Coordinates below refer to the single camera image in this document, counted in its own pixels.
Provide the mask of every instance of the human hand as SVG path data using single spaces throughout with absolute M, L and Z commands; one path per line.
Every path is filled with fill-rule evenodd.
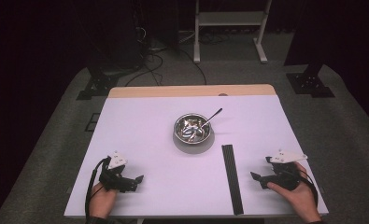
M 298 170 L 300 170 L 301 176 L 307 178 L 306 169 L 300 163 L 295 163 Z M 298 187 L 292 191 L 283 189 L 281 186 L 272 182 L 269 182 L 267 186 L 289 201 L 294 211 L 304 222 L 321 221 L 312 190 L 306 183 L 301 181 Z
M 102 183 L 98 183 L 92 188 L 92 197 L 89 204 L 90 217 L 107 218 L 114 206 L 118 191 L 111 189 L 107 191 Z

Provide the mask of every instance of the wire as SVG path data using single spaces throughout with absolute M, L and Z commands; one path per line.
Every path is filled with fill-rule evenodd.
M 184 38 L 182 38 L 182 39 L 180 39 L 179 41 L 178 41 L 178 43 L 179 44 L 182 44 L 182 43 L 184 43 L 184 42 L 186 42 L 187 40 L 189 40 L 189 39 L 191 39 L 191 38 L 193 38 L 195 36 L 195 32 L 194 31 L 192 31 L 192 34 L 190 34 L 189 36 L 187 36 L 187 37 L 184 37 Z
M 142 30 L 144 32 L 143 38 L 141 38 L 141 41 L 143 41 L 146 38 L 147 32 L 143 27 L 136 27 L 137 30 Z
M 312 178 L 306 172 L 304 172 L 302 170 L 298 170 L 298 171 L 301 172 L 301 173 L 304 173 L 306 175 L 306 177 L 310 180 L 310 182 L 313 184 Z
M 167 50 L 167 49 L 169 49 L 169 48 L 168 47 L 163 47 L 163 48 L 159 48 L 159 49 L 150 49 L 150 51 L 152 53 L 159 53 L 159 52 Z
M 220 44 L 222 42 L 225 42 L 231 39 L 229 35 L 225 35 L 225 36 L 226 37 L 223 38 L 220 35 L 204 34 L 201 36 L 201 39 L 199 40 L 199 42 L 205 45 L 217 45 L 217 44 Z
M 157 83 L 157 86 L 161 86 L 161 82 L 157 80 L 157 78 L 155 77 L 155 75 L 157 75 L 157 73 L 154 73 L 154 71 L 152 71 L 146 64 L 144 64 L 145 67 L 151 72 L 152 77 L 154 78 L 155 82 Z
M 91 198 L 93 198 L 93 196 L 97 193 L 97 192 L 99 192 L 101 189 L 103 188 L 103 186 L 102 187 L 100 187 L 100 189 L 98 189 L 92 196 L 91 196 Z
M 96 178 L 97 169 L 105 161 L 106 161 L 106 159 L 102 159 L 101 161 L 99 161 L 99 163 L 97 163 L 96 167 L 92 171 L 92 176 L 91 176 L 91 180 L 89 181 L 89 186 L 88 186 L 88 190 L 87 190 L 87 193 L 86 193 L 86 199 L 85 199 L 85 215 L 86 215 L 86 218 L 89 217 L 89 204 L 91 202 L 92 187 L 93 187 L 94 179 Z
M 147 66 L 146 66 L 146 68 L 148 68 L 148 71 L 146 71 L 146 72 L 143 72 L 143 73 L 140 73 L 140 74 L 138 74 L 137 76 L 135 76 L 135 77 L 132 77 L 126 84 L 125 84 L 125 87 L 128 87 L 129 86 L 129 84 L 133 81 L 133 80 L 135 80 L 136 78 L 138 78 L 138 77 L 141 77 L 141 76 L 144 76 L 145 74 L 147 74 L 147 73 L 152 73 L 153 71 L 155 71 L 155 70 L 157 70 L 158 68 L 160 68 L 161 66 L 162 66 L 162 64 L 163 64 L 163 58 L 161 57 L 161 56 L 158 56 L 158 55 L 155 55 L 155 54 L 153 54 L 153 56 L 154 57 L 157 57 L 157 58 L 159 58 L 160 60 L 161 60 L 161 62 L 160 62 L 160 64 L 157 66 L 157 67 L 155 67 L 155 68 L 153 68 L 153 69 L 149 69 Z
M 186 55 L 187 55 L 187 57 L 191 60 L 191 62 L 193 63 L 193 64 L 195 64 L 195 66 L 199 69 L 199 71 L 201 72 L 201 74 L 202 74 L 202 77 L 204 78 L 204 85 L 207 85 L 207 82 L 206 82 L 206 76 L 205 76 L 205 73 L 204 73 L 204 71 L 202 71 L 202 69 L 199 67 L 199 65 L 198 64 L 196 64 L 194 61 L 193 61 L 193 59 L 192 59 L 192 57 L 190 56 L 190 54 L 189 53 L 187 53 L 184 49 L 180 49 L 181 51 L 183 51 Z

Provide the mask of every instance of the metal stand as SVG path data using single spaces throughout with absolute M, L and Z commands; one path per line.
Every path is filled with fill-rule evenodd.
M 90 65 L 88 70 L 91 73 L 91 79 L 89 80 L 84 91 L 81 91 L 77 96 L 77 100 L 91 100 L 93 96 L 107 96 L 111 88 L 117 86 L 119 76 L 108 76 L 102 72 L 100 65 Z
M 199 50 L 199 27 L 200 26 L 238 26 L 238 25 L 260 25 L 260 32 L 254 38 L 254 44 L 259 54 L 261 63 L 268 63 L 261 41 L 268 20 L 269 9 L 272 0 L 268 0 L 264 11 L 255 12 L 199 12 L 199 0 L 196 0 L 195 9 L 195 41 L 193 44 L 193 61 L 201 62 Z
M 288 73 L 286 76 L 296 94 L 311 94 L 312 97 L 334 97 L 330 88 L 318 78 L 322 63 L 310 63 L 303 73 Z

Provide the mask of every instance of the wooden table edge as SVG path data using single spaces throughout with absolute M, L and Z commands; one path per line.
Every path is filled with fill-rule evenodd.
M 269 84 L 254 85 L 208 85 L 208 86 L 156 86 L 156 87 L 116 87 L 108 98 L 135 97 L 180 97 L 218 95 L 276 95 Z

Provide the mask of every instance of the gray carpet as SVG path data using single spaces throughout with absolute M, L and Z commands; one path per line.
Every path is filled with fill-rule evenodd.
M 321 187 L 330 210 L 328 223 L 369 223 L 369 118 L 346 89 L 342 78 L 323 66 L 319 73 L 334 98 L 297 95 L 286 78 L 304 66 L 283 66 L 292 35 L 266 34 L 263 46 L 268 64 L 260 64 L 251 38 L 231 35 L 218 45 L 201 45 L 200 68 L 208 85 L 271 84 Z M 182 44 L 192 55 L 192 45 Z M 155 74 L 141 76 L 129 86 L 203 85 L 198 68 L 184 53 L 158 53 L 163 65 Z M 158 58 L 149 57 L 149 68 Z M 141 71 L 122 77 L 124 86 Z M 38 140 L 14 188 L 0 210 L 0 223 L 83 223 L 64 217 L 69 198 L 92 133 L 85 127 L 102 110 L 106 97 L 77 101 L 90 74 L 79 71 L 67 88 Z M 266 224 L 302 223 L 298 217 L 276 217 Z

